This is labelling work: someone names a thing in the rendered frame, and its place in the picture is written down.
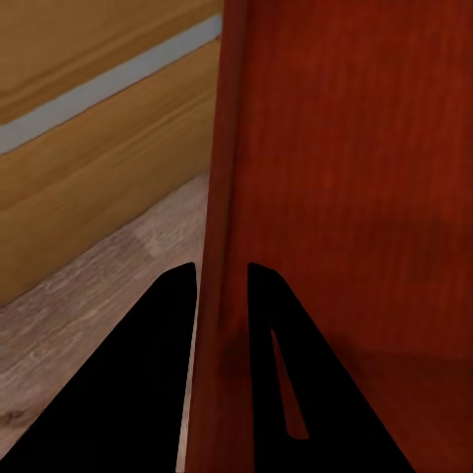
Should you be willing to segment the storage box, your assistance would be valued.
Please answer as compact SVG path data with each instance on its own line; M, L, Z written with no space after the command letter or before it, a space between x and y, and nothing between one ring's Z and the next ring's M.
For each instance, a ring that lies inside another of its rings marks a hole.
M225 0L185 473L256 473L249 262L416 473L473 473L473 0Z

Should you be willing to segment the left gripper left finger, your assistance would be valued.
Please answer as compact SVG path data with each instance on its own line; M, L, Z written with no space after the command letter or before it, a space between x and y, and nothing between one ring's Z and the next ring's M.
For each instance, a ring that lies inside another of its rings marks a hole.
M163 273L0 461L0 473L175 473L197 302Z

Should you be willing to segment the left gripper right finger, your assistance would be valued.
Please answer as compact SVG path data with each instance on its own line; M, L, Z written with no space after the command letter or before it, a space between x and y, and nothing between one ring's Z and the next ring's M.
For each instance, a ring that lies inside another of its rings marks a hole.
M416 473L284 278L248 263L256 473ZM310 439L288 435L274 329Z

